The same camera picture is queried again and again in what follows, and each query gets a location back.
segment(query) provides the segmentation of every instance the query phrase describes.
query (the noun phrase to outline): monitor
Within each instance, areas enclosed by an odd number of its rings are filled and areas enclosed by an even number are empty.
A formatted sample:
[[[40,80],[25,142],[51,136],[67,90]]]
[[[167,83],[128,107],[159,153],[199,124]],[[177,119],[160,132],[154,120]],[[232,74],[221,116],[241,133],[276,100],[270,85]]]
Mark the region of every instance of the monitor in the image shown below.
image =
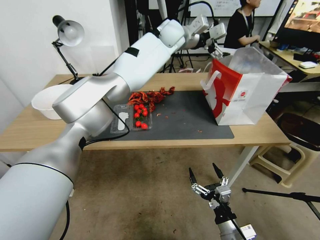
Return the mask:
[[[294,0],[275,42],[320,50],[320,0]]]

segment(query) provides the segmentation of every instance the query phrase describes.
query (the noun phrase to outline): black mat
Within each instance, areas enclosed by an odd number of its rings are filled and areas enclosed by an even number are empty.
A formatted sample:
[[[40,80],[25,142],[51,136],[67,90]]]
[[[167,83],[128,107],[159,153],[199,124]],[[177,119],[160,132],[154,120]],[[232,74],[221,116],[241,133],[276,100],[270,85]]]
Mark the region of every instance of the black mat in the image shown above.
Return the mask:
[[[152,113],[153,127],[130,131],[124,140],[232,139],[229,126],[218,126],[202,91],[176,91],[156,104]],[[110,126],[94,139],[114,137]]]

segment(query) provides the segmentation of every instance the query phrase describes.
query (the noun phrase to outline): lamp shade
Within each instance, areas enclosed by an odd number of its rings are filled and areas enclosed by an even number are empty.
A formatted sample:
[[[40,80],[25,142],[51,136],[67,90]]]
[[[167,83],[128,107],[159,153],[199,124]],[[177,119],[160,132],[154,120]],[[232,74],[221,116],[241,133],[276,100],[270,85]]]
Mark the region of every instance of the lamp shade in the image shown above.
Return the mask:
[[[54,16],[52,21],[58,28],[58,36],[63,45],[73,47],[82,41],[84,29],[81,24],[75,21],[65,20],[59,15]]]

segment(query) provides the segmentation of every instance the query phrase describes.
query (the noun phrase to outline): wooden table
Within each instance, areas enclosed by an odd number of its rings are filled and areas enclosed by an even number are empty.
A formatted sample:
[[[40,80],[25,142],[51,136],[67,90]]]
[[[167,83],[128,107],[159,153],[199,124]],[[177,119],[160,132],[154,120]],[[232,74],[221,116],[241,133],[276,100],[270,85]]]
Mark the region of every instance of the wooden table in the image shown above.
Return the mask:
[[[283,61],[291,65],[297,70],[300,70],[306,75],[320,75],[320,64],[318,64],[315,68],[309,68],[309,69],[303,69],[299,67],[299,64],[302,63],[301,61],[297,61],[293,59],[293,54],[296,52],[291,52],[288,50],[284,50],[282,52],[277,51],[275,48],[270,47],[269,42],[260,42],[260,46],[262,46],[264,49],[268,50],[270,53],[275,55],[278,58],[281,58]]]
[[[175,86],[177,91],[201,90],[200,80],[205,79],[206,75],[206,73],[156,74],[142,91],[158,90],[160,87],[169,89],[171,86]],[[68,78],[70,75],[56,75],[47,86],[59,84]],[[64,126],[62,120],[49,120],[29,105],[0,136],[0,152],[29,151],[50,143],[58,138]],[[91,144],[84,150],[245,146],[236,166],[229,174],[229,185],[232,185],[259,146],[290,143],[267,114],[264,114],[256,125],[230,126],[230,128],[234,134],[233,139],[108,141]]]

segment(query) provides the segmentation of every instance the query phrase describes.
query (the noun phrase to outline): paper bag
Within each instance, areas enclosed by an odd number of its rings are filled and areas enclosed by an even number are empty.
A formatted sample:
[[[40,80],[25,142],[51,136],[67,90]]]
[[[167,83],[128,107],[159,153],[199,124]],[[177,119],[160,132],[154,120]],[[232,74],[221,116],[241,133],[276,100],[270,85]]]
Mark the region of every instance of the paper bag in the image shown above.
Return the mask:
[[[238,49],[229,66],[212,61],[205,97],[218,125],[256,124],[291,78],[256,49]]]

